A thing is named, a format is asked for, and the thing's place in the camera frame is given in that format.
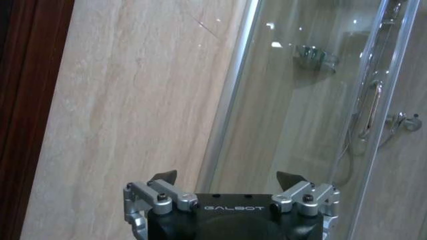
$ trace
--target shower enclosure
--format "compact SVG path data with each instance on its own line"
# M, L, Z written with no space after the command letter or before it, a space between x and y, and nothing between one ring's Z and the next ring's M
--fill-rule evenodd
M357 239L378 149L420 116L389 113L420 0L250 0L198 190L279 193L277 171L342 192Z

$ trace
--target bolt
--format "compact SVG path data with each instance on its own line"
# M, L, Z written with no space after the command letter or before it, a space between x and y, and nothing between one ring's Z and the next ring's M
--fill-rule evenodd
M302 196L302 201L305 202L305 203L310 203L310 202L313 202L316 200L316 198L314 198L314 195L311 195L311 194L305 194L305 196Z
M169 196L165 193L158 194L158 201L162 202L169 199Z

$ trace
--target marble tile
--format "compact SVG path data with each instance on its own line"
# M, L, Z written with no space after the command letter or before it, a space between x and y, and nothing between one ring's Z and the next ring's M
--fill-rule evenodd
M213 35L175 0L75 1L23 240L133 239L126 183L195 189L245 2Z

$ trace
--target chrome handle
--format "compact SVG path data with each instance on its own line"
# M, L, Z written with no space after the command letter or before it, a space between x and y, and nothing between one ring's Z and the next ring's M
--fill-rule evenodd
M380 108L381 97L384 93L384 82L380 80L374 80L369 88L376 90L376 95L374 95L373 103L370 105L368 121L364 125L364 130L360 133L360 138L362 139L368 139L372 128L373 128L373 124L374 124L374 120L376 120L376 116Z

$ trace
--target dark wood trim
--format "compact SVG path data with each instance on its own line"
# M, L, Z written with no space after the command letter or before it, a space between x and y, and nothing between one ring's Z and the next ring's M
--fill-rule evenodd
M14 0L0 63L0 239L21 239L75 0Z
M0 1L0 61L10 28L13 4L13 0Z

